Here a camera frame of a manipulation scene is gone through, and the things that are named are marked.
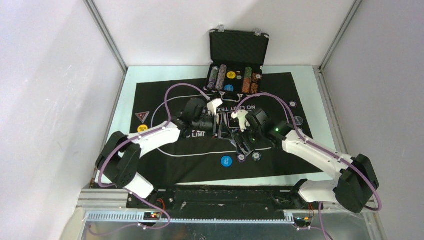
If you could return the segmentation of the blue round button chip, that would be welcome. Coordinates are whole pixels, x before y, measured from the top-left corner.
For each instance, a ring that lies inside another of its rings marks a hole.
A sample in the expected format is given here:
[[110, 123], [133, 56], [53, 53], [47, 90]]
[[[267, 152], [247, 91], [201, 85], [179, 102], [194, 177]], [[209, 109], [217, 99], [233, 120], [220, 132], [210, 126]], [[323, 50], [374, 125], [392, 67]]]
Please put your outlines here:
[[225, 155], [221, 158], [220, 163], [223, 167], [228, 168], [233, 164], [233, 159], [230, 156]]

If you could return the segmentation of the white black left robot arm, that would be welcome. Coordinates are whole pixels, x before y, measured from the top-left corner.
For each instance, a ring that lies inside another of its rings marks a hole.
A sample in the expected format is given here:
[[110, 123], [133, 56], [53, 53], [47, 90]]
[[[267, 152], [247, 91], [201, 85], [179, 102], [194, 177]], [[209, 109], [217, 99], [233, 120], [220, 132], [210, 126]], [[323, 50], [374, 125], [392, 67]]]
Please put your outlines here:
[[222, 104], [220, 98], [208, 103], [192, 98], [179, 115], [160, 125], [140, 133], [113, 133], [96, 161], [96, 182], [102, 188], [115, 186], [126, 190], [138, 196], [145, 208], [153, 208], [158, 202], [158, 194], [154, 192], [154, 186], [138, 173], [140, 159], [162, 146], [186, 138], [193, 131], [213, 135], [217, 109]]

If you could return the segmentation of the yellow round button chip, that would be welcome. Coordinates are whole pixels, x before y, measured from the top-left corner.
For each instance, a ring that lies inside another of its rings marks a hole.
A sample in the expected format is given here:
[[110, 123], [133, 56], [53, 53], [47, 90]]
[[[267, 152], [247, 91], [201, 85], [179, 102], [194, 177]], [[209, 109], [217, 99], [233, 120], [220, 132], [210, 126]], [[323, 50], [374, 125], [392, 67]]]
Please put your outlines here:
[[139, 125], [137, 127], [137, 132], [138, 133], [141, 133], [141, 132], [144, 132], [144, 131], [146, 131], [148, 129], [149, 129], [149, 127], [146, 124], [141, 124], [141, 125]]

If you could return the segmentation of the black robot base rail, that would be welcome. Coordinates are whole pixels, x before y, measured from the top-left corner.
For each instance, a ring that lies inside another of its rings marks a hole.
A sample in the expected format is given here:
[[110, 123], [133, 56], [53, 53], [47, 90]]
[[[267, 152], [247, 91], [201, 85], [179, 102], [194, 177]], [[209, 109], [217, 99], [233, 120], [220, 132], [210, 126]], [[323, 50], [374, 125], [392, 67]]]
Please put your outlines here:
[[283, 220], [285, 211], [317, 213], [288, 186], [175, 185], [156, 188], [147, 199], [172, 220]]

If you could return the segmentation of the purple chip bottom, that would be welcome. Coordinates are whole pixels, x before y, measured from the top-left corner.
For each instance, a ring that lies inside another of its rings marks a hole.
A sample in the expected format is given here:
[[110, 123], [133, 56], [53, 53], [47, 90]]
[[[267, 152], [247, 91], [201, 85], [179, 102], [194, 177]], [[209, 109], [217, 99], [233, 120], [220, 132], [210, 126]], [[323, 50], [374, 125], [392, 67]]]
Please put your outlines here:
[[243, 155], [243, 154], [238, 154], [237, 155], [237, 161], [239, 162], [239, 163], [244, 163], [245, 161], [246, 161], [246, 156], [245, 155]]

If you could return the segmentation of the red triangular all-in marker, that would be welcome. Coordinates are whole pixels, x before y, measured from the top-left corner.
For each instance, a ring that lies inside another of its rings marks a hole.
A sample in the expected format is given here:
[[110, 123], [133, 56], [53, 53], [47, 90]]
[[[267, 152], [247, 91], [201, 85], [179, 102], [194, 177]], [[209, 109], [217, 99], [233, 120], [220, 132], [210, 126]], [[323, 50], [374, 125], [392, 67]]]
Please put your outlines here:
[[150, 114], [150, 111], [144, 111], [144, 112], [138, 112], [135, 114], [135, 116], [138, 118], [138, 120], [144, 124], [146, 119], [148, 118]]

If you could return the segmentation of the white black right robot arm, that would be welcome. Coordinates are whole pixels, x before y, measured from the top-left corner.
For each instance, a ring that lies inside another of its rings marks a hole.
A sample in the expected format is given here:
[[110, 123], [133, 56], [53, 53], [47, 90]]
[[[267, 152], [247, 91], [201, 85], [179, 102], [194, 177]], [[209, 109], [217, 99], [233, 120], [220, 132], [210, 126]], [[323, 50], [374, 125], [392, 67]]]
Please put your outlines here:
[[359, 154], [337, 153], [297, 131], [287, 121], [274, 123], [260, 108], [237, 110], [231, 118], [239, 124], [232, 136], [243, 154], [253, 154], [254, 144], [267, 141], [326, 173], [329, 180], [301, 179], [291, 190], [291, 204], [304, 209], [310, 203], [329, 202], [352, 213], [360, 213], [380, 186], [371, 160]]

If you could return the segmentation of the blue yellow chip bottom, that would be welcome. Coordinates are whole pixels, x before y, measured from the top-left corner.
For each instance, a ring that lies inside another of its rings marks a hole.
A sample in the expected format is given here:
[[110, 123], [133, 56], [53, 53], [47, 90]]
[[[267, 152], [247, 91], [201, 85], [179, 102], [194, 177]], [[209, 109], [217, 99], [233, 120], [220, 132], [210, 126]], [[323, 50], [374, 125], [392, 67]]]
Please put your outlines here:
[[262, 158], [262, 155], [261, 155], [261, 153], [260, 153], [260, 152], [255, 151], [255, 152], [253, 152], [253, 153], [251, 154], [251, 157], [252, 157], [252, 159], [253, 159], [254, 161], [260, 161], [260, 160], [261, 160], [261, 158]]

